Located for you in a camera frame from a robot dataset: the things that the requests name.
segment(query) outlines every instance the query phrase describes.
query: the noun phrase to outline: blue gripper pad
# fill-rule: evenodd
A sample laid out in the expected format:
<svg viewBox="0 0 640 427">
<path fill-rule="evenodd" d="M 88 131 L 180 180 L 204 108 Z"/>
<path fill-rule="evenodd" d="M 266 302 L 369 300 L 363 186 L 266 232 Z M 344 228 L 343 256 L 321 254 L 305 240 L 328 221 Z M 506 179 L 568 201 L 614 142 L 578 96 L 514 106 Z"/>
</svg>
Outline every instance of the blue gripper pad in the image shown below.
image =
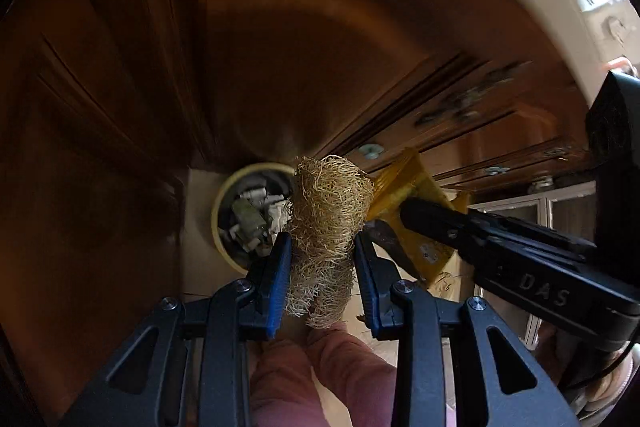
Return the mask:
<svg viewBox="0 0 640 427">
<path fill-rule="evenodd" d="M 360 287 L 360 298 L 362 299 L 362 309 L 364 310 L 364 323 L 367 328 L 371 330 L 372 336 L 377 338 L 380 333 L 380 300 L 378 298 L 378 289 L 376 288 L 376 283 L 369 266 L 370 259 L 367 259 L 367 241 L 369 241 L 369 238 L 364 237 L 362 232 L 356 235 L 353 262 L 356 267 L 358 286 Z"/>
<path fill-rule="evenodd" d="M 289 269 L 291 266 L 291 236 L 280 232 L 271 249 L 269 262 L 263 275 L 271 280 L 271 292 L 267 309 L 266 333 L 272 339 L 282 320 L 284 302 L 289 288 Z"/>
</svg>

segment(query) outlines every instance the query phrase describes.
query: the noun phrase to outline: screw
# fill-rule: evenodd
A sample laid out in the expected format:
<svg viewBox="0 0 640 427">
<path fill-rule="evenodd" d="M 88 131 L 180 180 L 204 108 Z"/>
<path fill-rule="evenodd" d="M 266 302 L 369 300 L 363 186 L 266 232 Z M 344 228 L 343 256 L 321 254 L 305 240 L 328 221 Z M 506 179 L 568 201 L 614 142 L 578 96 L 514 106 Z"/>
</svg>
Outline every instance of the screw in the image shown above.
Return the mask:
<svg viewBox="0 0 640 427">
<path fill-rule="evenodd" d="M 366 143 L 362 147 L 358 147 L 358 151 L 360 151 L 367 160 L 377 160 L 380 158 L 380 155 L 385 152 L 385 148 L 377 143 Z"/>
<path fill-rule="evenodd" d="M 234 282 L 234 285 L 238 293 L 248 292 L 253 286 L 249 279 L 238 279 Z"/>
<path fill-rule="evenodd" d="M 482 297 L 469 297 L 466 300 L 466 303 L 477 312 L 481 312 L 486 309 L 486 301 Z"/>
<path fill-rule="evenodd" d="M 394 282 L 394 290 L 400 293 L 411 293 L 414 291 L 414 286 L 414 282 L 406 279 L 400 279 L 399 281 Z"/>
<path fill-rule="evenodd" d="M 160 301 L 160 307 L 164 311 L 170 312 L 171 310 L 175 310 L 178 307 L 178 301 L 173 297 L 165 297 Z"/>
<path fill-rule="evenodd" d="M 494 165 L 492 167 L 487 167 L 484 170 L 485 174 L 489 176 L 496 176 L 497 174 L 505 174 L 505 172 L 509 172 L 511 170 L 510 167 L 502 167 L 500 165 Z"/>
</svg>

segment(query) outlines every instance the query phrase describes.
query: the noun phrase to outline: cabinet knob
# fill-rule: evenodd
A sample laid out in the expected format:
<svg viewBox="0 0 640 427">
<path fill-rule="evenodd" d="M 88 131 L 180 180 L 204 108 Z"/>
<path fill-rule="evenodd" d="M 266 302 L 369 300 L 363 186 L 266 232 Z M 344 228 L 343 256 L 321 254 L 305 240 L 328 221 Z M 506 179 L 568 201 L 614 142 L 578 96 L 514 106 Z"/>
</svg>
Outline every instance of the cabinet knob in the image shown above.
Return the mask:
<svg viewBox="0 0 640 427">
<path fill-rule="evenodd" d="M 505 172 L 510 171 L 510 167 L 502 167 L 500 165 L 493 165 L 491 167 L 487 167 L 484 170 L 485 174 L 489 174 L 490 176 L 495 176 L 496 174 L 504 174 Z"/>
<path fill-rule="evenodd" d="M 358 151 L 360 151 L 367 160 L 377 160 L 380 158 L 380 155 L 385 152 L 385 148 L 377 143 L 366 143 L 358 147 Z"/>
</svg>

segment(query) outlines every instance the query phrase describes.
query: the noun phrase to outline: cabinet door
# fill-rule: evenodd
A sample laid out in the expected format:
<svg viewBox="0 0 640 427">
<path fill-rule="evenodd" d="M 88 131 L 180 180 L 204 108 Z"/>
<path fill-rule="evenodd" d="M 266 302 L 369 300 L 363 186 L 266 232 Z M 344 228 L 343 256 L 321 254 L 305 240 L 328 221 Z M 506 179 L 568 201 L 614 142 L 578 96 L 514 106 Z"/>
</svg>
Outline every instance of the cabinet door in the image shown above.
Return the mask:
<svg viewBox="0 0 640 427">
<path fill-rule="evenodd" d="M 156 85 L 143 92 L 91 0 L 15 0 L 0 28 L 0 95 L 7 89 L 11 100 L 20 69 L 30 70 L 85 125 L 100 126 L 105 136 L 130 146 L 118 161 L 162 175 L 184 168 L 193 147 L 181 120 L 173 118 L 179 114 L 175 102 L 161 98 L 156 68 L 148 62 Z"/>
<path fill-rule="evenodd" d="M 581 93 L 571 83 L 545 87 L 541 80 L 538 86 L 539 73 L 482 89 L 489 73 L 478 68 L 371 138 L 362 136 L 367 144 L 348 158 L 375 173 L 414 147 L 441 186 L 471 192 L 588 168 Z M 562 78 L 562 68 L 550 73 L 554 81 Z M 474 102 L 461 103 L 465 98 Z M 370 154 L 373 147 L 377 152 Z"/>
<path fill-rule="evenodd" d="M 204 165 L 217 171 L 325 153 L 459 51 L 431 0 L 92 5 L 155 113 L 173 98 Z"/>
<path fill-rule="evenodd" d="M 138 321 L 179 292 L 180 192 L 94 154 L 100 134 L 36 74 L 16 95 L 0 127 L 0 323 L 55 423 Z"/>
<path fill-rule="evenodd" d="M 552 229 L 593 241 L 596 227 L 596 194 L 552 198 L 548 204 L 549 226 Z"/>
</svg>

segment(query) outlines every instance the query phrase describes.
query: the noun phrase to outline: wooden drawer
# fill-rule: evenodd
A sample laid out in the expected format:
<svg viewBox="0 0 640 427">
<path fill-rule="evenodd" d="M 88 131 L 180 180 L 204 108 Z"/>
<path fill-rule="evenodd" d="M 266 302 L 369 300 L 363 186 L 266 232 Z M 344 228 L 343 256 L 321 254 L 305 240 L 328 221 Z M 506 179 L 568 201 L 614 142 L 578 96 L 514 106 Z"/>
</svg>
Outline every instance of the wooden drawer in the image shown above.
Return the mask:
<svg viewBox="0 0 640 427">
<path fill-rule="evenodd" d="M 562 166 L 563 162 L 575 164 L 588 158 L 588 154 L 588 151 L 572 140 L 557 137 L 508 155 L 496 156 L 462 169 L 436 174 L 434 179 L 439 185 L 460 185 L 485 177 L 497 180 L 495 172 L 503 174 L 551 159 L 556 160 L 559 166 Z"/>
<path fill-rule="evenodd" d="M 429 60 L 420 63 L 402 82 L 372 104 L 334 140 L 322 154 L 346 156 L 359 146 L 386 133 L 407 116 L 421 114 L 425 102 L 450 92 L 451 87 L 473 77 L 484 62 L 460 50 L 442 49 Z"/>
<path fill-rule="evenodd" d="M 397 120 L 368 137 L 347 155 L 367 172 L 388 165 L 405 147 L 424 150 L 428 146 L 456 139 L 513 112 L 513 102 L 530 90 L 537 68 L 515 71 L 511 80 L 495 82 L 506 65 L 484 64 L 449 83 L 424 100 L 416 109 L 398 115 Z M 384 151 L 377 158 L 365 158 L 358 149 L 364 143 L 378 144 Z"/>
<path fill-rule="evenodd" d="M 420 154 L 431 175 L 528 149 L 558 136 L 553 115 L 519 105 L 514 111 Z"/>
<path fill-rule="evenodd" d="M 508 187 L 509 185 L 529 184 L 544 176 L 558 176 L 566 172 L 577 172 L 590 167 L 590 157 L 588 153 L 585 152 L 584 155 L 571 158 L 567 161 L 556 157 L 513 168 L 504 174 L 498 174 L 496 176 L 489 176 L 485 172 L 478 172 L 479 177 L 475 179 L 470 177 L 468 180 L 460 183 L 447 183 L 449 180 L 443 180 L 439 182 L 439 184 L 442 188 L 482 192 L 484 190 Z"/>
</svg>

